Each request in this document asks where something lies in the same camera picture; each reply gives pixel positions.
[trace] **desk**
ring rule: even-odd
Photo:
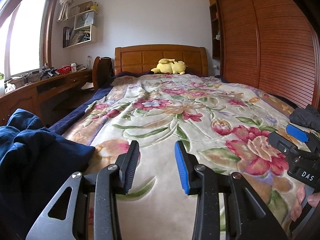
[[[0,97],[0,125],[6,125],[17,108],[27,110],[41,118],[40,104],[59,93],[92,82],[92,70],[47,78]]]

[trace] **headboard panel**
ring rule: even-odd
[[[115,74],[122,71],[142,73],[155,68],[162,58],[182,60],[186,71],[208,75],[207,53],[204,47],[185,45],[152,44],[115,49]]]

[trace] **blanket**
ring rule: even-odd
[[[182,190],[174,157],[177,140],[215,172],[241,172],[288,230],[300,182],[287,175],[285,156],[268,143],[268,134],[277,131],[306,147],[285,132],[293,108],[261,90],[214,77],[122,76],[112,85],[63,136],[96,147],[87,173],[114,163],[131,140],[139,142],[132,189],[117,196],[123,239],[191,239],[196,197]],[[220,231],[223,239],[223,203]]]
[[[17,109],[0,127],[0,223],[24,239],[66,179],[88,167],[94,147],[68,141]]]

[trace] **red plastic basket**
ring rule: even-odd
[[[65,66],[65,67],[62,67],[62,68],[59,68],[57,71],[63,75],[63,74],[68,74],[71,70],[71,66]]]

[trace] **louvered wardrobe door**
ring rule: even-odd
[[[259,89],[298,106],[311,104],[315,51],[310,23],[293,0],[252,1],[260,38]]]
[[[251,0],[219,0],[224,36],[224,77],[258,87],[257,36]]]

